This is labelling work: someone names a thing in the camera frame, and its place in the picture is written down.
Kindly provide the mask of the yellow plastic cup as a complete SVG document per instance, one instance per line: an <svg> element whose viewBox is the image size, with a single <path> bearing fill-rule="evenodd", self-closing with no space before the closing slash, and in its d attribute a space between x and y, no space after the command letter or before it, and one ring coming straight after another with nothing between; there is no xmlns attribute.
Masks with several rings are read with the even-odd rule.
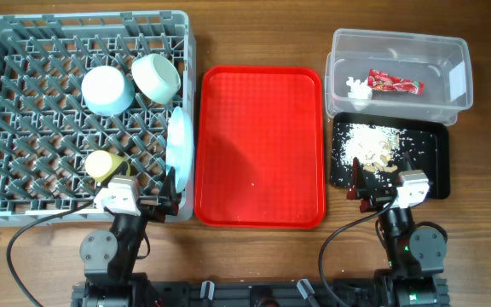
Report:
<svg viewBox="0 0 491 307"><path fill-rule="evenodd" d="M96 150L87 156L84 161L84 169L99 185L103 185L107 183L107 176L109 173L123 161L126 160L117 154L109 153L104 150Z"/></svg>

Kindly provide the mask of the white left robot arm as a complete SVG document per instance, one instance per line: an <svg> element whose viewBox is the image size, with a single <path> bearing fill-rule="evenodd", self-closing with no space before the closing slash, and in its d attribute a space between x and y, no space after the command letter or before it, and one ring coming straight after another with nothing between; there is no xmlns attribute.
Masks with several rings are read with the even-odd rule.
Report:
<svg viewBox="0 0 491 307"><path fill-rule="evenodd" d="M94 202L113 216L108 230L88 234L80 247L86 282L72 289L72 306L161 306L162 297L145 273L133 271L149 222L163 223L179 211L176 169L166 173L157 205L142 204L139 183L120 164L98 183Z"/></svg>

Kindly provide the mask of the white napkin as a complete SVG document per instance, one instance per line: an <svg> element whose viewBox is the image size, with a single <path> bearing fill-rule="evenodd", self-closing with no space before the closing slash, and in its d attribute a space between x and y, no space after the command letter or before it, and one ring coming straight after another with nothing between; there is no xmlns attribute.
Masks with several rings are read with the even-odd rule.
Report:
<svg viewBox="0 0 491 307"><path fill-rule="evenodd" d="M361 81L348 77L345 83L349 87L348 97L353 99L371 100L373 89L368 85L368 79Z"/></svg>

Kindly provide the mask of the green bowl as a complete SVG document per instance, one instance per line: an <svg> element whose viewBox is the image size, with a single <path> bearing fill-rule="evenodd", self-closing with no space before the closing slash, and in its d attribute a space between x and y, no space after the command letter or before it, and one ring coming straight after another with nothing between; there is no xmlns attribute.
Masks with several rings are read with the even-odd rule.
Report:
<svg viewBox="0 0 491 307"><path fill-rule="evenodd" d="M182 84L176 67L160 54L136 59L132 63L131 74L139 90L158 104L168 104Z"/></svg>

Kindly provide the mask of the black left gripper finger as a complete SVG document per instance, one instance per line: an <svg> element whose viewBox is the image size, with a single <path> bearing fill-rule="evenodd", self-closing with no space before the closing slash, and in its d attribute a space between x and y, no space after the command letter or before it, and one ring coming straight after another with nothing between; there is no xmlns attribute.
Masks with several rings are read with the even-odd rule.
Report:
<svg viewBox="0 0 491 307"><path fill-rule="evenodd" d="M173 166L170 167L160 189L159 196L163 200L167 200L170 203L176 203L178 201L176 191L176 170Z"/></svg>
<svg viewBox="0 0 491 307"><path fill-rule="evenodd" d="M126 161L121 162L113 171L107 176L107 182L110 182L115 176L128 176L129 164Z"/></svg>

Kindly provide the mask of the red snack wrapper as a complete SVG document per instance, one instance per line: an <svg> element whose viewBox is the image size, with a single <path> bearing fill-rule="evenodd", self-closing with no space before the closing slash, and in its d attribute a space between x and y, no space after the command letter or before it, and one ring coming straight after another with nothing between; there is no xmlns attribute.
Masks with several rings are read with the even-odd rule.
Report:
<svg viewBox="0 0 491 307"><path fill-rule="evenodd" d="M367 85L376 91L382 92L402 92L421 96L424 91L424 84L406 78L389 75L371 69L367 77Z"/></svg>

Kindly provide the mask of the light blue small bowl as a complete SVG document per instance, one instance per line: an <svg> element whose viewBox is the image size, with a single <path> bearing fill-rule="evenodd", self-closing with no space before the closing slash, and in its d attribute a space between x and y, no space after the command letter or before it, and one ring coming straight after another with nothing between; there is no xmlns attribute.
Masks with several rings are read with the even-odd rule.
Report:
<svg viewBox="0 0 491 307"><path fill-rule="evenodd" d="M132 81L111 66L99 66L88 71L81 83L81 92L86 107L101 116L123 113L135 98Z"/></svg>

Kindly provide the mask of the light blue plate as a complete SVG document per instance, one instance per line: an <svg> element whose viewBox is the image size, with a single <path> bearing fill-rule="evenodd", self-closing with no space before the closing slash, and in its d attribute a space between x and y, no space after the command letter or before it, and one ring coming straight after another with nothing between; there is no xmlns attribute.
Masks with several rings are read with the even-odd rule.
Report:
<svg viewBox="0 0 491 307"><path fill-rule="evenodd" d="M168 124L166 165L175 170L175 187L181 193L187 186L194 157L194 128L189 115L175 107Z"/></svg>

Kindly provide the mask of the rice and food scraps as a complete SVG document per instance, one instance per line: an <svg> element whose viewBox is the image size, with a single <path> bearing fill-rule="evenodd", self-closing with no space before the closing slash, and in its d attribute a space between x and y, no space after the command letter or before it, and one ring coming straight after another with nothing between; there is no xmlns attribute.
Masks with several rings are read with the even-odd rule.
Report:
<svg viewBox="0 0 491 307"><path fill-rule="evenodd" d="M351 170L357 159L364 171L374 175L396 172L402 135L396 128L339 123L336 161L346 170Z"/></svg>

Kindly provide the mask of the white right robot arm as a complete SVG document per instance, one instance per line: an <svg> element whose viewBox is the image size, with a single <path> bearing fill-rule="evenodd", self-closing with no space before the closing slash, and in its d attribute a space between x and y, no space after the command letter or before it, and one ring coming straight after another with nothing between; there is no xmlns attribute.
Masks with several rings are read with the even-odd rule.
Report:
<svg viewBox="0 0 491 307"><path fill-rule="evenodd" d="M413 220L412 209L425 202L430 190L422 170L409 167L388 188L367 183L358 159L353 159L349 200L361 202L360 212L377 218L377 235L388 257L388 269L374 273L379 306L449 306L444 271L448 234L433 222Z"/></svg>

